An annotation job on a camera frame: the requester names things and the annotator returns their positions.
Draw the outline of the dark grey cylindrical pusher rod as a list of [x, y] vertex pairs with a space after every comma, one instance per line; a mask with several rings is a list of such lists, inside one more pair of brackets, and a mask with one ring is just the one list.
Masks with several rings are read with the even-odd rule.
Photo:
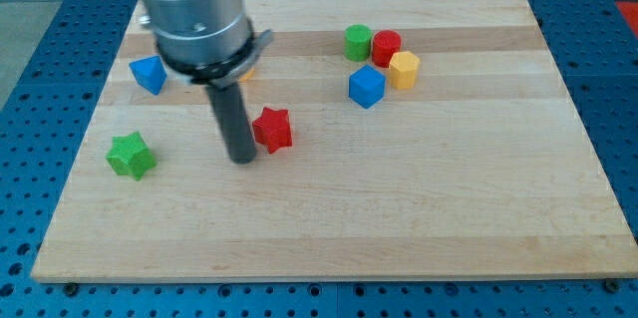
[[205, 89], [230, 159], [238, 164], [253, 161], [255, 140], [240, 87], [234, 83], [225, 88], [207, 86]]

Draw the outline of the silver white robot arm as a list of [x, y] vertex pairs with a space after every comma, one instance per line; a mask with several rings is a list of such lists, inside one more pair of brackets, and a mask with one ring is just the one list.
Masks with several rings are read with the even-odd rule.
[[163, 61], [205, 87], [229, 158], [249, 163], [256, 145], [239, 87], [273, 41], [254, 31], [243, 0], [142, 0]]

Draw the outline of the yellow block behind arm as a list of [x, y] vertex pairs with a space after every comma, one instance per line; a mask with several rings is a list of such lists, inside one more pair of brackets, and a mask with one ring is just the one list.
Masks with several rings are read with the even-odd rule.
[[239, 82], [246, 82], [253, 77], [255, 68], [248, 70], [243, 76], [240, 77]]

